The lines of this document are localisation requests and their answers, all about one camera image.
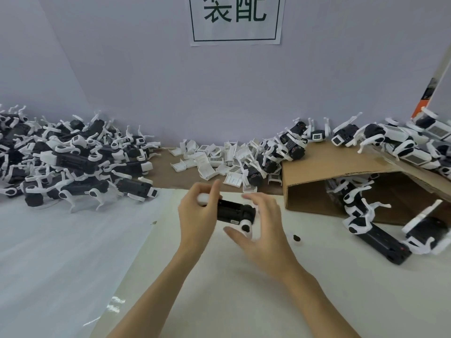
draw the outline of white paper sign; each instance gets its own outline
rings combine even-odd
[[[186,0],[191,46],[280,44],[285,0]]]

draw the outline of cardboard box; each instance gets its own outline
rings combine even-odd
[[[405,225],[436,199],[445,200],[433,216],[449,223],[451,219],[451,181],[413,165],[396,161],[373,147],[335,147],[331,142],[311,143],[298,161],[283,162],[285,208],[346,218],[326,193],[324,180],[355,174],[380,173],[364,197],[369,203],[380,201],[391,209],[377,208],[375,222]]]

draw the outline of person's left arm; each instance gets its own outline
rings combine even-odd
[[[138,299],[108,338],[146,337],[160,335],[166,318],[183,282],[196,265],[213,234],[217,221],[217,205],[221,182],[213,185],[196,183],[179,206],[181,240],[171,262],[153,284]],[[209,203],[197,203],[200,193],[210,193]]]

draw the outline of person's left hand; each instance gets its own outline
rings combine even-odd
[[[179,205],[181,241],[180,250],[199,259],[213,234],[217,221],[218,200],[221,181],[213,185],[196,182]],[[209,193],[208,204],[202,207],[197,198],[200,193]]]

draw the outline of chinese character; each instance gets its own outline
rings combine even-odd
[[[266,19],[266,13],[263,13],[262,17],[257,17],[257,2],[260,0],[254,0],[253,3],[253,20],[254,21],[265,21]],[[252,14],[252,0],[244,0],[245,6],[248,6],[248,8],[243,9],[243,0],[236,0],[236,22],[238,22],[240,19],[247,19],[248,21],[251,21],[251,14]]]
[[[211,17],[211,22],[215,22],[216,20],[219,19],[219,17],[215,16],[215,13],[218,12],[218,14],[227,22],[231,22],[232,19],[229,19],[228,17],[226,17],[226,15],[229,13],[228,9],[232,8],[232,6],[220,6],[218,1],[216,0],[211,0],[211,2],[214,2],[216,5],[215,6],[205,6],[203,9],[212,9],[211,13],[208,14],[205,17],[205,20]]]

